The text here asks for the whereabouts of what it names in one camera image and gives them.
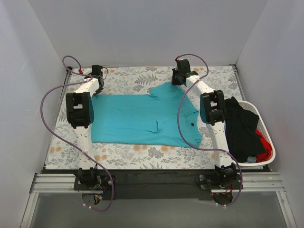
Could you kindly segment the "teal t shirt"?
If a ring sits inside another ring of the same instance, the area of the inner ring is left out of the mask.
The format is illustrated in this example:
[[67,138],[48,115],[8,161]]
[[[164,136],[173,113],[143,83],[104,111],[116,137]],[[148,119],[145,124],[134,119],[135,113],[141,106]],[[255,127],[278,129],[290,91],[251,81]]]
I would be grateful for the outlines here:
[[94,96],[92,142],[199,147],[199,111],[183,96],[170,82],[144,95]]

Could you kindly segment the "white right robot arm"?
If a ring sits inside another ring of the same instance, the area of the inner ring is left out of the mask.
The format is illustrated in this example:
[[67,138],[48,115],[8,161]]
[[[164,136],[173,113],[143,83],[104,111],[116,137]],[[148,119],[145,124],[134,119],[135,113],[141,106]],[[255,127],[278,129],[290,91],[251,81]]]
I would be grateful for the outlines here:
[[178,56],[175,62],[177,66],[172,70],[171,83],[175,86],[184,85],[188,88],[182,99],[185,99],[186,94],[191,90],[200,98],[200,118],[209,130],[213,146],[215,146],[212,150],[218,153],[215,157],[215,168],[218,170],[235,168],[235,162],[228,152],[225,135],[226,106],[223,92],[204,83],[202,76],[191,71],[187,59]]

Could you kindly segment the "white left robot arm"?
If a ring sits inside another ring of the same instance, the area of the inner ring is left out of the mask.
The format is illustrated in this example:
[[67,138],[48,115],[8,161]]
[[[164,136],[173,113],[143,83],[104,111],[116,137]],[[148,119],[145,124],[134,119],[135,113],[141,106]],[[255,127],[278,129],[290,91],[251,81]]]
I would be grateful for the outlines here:
[[77,146],[83,151],[79,155],[79,168],[89,170],[96,168],[96,163],[91,161],[84,153],[92,157],[91,128],[94,122],[94,109],[92,97],[103,90],[103,67],[93,65],[90,76],[91,81],[82,84],[75,92],[66,94],[67,121],[73,127],[77,138]]

